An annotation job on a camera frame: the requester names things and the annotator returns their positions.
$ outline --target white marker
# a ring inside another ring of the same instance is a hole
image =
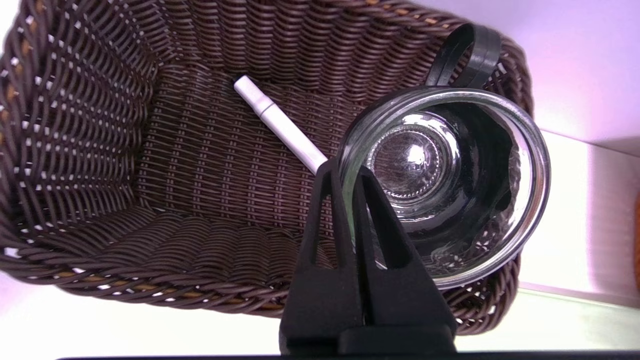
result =
[[[234,89],[252,107],[260,120],[315,175],[327,158],[314,143],[246,75],[234,83]]]

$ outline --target clear glass jar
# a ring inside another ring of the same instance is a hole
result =
[[[339,163],[352,237],[353,187],[364,165],[440,289],[514,258],[549,193],[540,130],[523,109],[483,90],[410,88],[376,101],[347,131]]]

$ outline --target wicker basket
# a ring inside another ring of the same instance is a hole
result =
[[[23,0],[0,65],[0,270],[77,295],[280,316],[314,178],[232,78],[250,74],[335,154],[364,106],[424,82],[464,22],[395,0]],[[531,112],[523,52],[503,44],[486,88]],[[445,291],[459,333],[495,327],[517,276],[516,259]]]

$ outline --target white shelf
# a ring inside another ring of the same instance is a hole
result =
[[[521,290],[498,327],[458,351],[640,350],[640,309]]]
[[[547,210],[525,246],[521,286],[640,307],[633,271],[640,158],[544,133]]]

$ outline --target jar handle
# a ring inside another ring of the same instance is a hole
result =
[[[467,66],[449,85],[456,65],[469,47],[471,55]],[[495,30],[477,24],[463,24],[444,40],[433,60],[425,85],[482,88],[498,64],[501,49],[502,40]]]

